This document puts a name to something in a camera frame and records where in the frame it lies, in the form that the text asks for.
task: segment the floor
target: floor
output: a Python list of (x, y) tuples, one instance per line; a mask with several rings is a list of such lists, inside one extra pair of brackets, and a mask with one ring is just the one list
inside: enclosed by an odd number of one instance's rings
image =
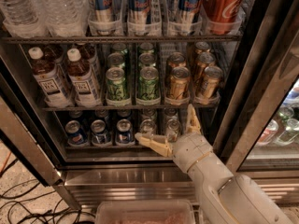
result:
[[(3, 167), (7, 159), (9, 150), (0, 142), (0, 169)], [(6, 167), (14, 162), (16, 157), (11, 154)], [(88, 214), (80, 214), (78, 212), (65, 209), (68, 206), (61, 197), (51, 187), (38, 185), (38, 181), (33, 175), (17, 161), (13, 166), (7, 169), (0, 177), (0, 224), (73, 224), (73, 223), (94, 223), (94, 218)], [(59, 216), (53, 219), (53, 213), (59, 213)], [(32, 214), (46, 214), (48, 217), (36, 219), (36, 216), (31, 216), (30, 219), (24, 219)]]

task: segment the white bottle cap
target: white bottle cap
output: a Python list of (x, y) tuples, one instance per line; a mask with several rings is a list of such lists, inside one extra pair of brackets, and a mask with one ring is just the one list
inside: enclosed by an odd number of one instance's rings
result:
[(39, 47), (34, 47), (28, 50), (30, 57), (34, 60), (40, 59), (43, 57), (44, 52)]
[(68, 56), (69, 61), (71, 61), (71, 62), (76, 62), (81, 59), (81, 54), (80, 54), (80, 51), (78, 51), (78, 49), (68, 50), (67, 56)]

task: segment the tile floor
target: tile floor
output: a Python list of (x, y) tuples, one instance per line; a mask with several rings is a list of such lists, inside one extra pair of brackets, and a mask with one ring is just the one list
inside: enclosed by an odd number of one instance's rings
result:
[[(2, 168), (4, 160), (6, 159), (8, 153), (9, 150), (2, 142), (0, 142), (0, 169)], [(7, 166), (15, 159), (16, 157), (11, 154), (7, 162)], [(23, 182), (26, 183), (19, 185), (15, 189), (12, 189), (9, 192), (5, 193), (8, 189)], [(38, 181), (35, 179), (35, 177), (31, 175), (31, 173), (19, 161), (17, 161), (3, 174), (3, 176), (0, 177), (0, 195), (5, 197), (17, 196), (37, 185), (37, 183)], [(21, 202), (28, 199), (33, 199), (44, 194), (46, 194), (46, 196), (43, 196), (36, 200), (22, 202), (22, 204), (31, 213), (45, 214), (49, 210), (53, 211), (56, 204), (61, 200), (61, 197), (54, 191), (52, 187), (44, 187), (39, 184), (31, 192), (17, 199), (7, 200), (0, 197), (0, 224), (73, 224), (76, 221), (78, 212), (64, 217), (57, 216), (54, 220), (52, 219), (52, 217), (47, 217), (46, 220), (48, 222), (46, 222), (45, 219), (38, 220), (35, 218), (20, 222), (24, 217), (28, 216), (29, 213), (27, 213), (27, 211), (22, 206), (16, 204), (15, 201)], [(65, 204), (65, 202), (61, 201), (56, 208), (56, 212), (62, 211), (67, 207), (68, 206)], [(94, 218), (81, 214), (79, 221), (94, 221)]]

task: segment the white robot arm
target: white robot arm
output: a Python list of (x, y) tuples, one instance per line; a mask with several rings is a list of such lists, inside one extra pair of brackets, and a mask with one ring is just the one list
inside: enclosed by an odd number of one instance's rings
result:
[(194, 183), (197, 201), (210, 222), (292, 224), (252, 179), (245, 175), (234, 176), (229, 171), (200, 134), (192, 106), (188, 113), (187, 132), (191, 133), (182, 135), (176, 143), (168, 144), (160, 135), (137, 133), (135, 137), (139, 144), (172, 157), (181, 171), (188, 174)]

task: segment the red can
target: red can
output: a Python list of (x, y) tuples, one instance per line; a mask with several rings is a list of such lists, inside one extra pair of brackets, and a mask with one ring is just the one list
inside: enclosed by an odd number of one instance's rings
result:
[[(230, 23), (236, 19), (242, 0), (203, 0), (206, 15), (213, 22)], [(211, 33), (223, 35), (229, 33), (225, 24), (211, 29)]]

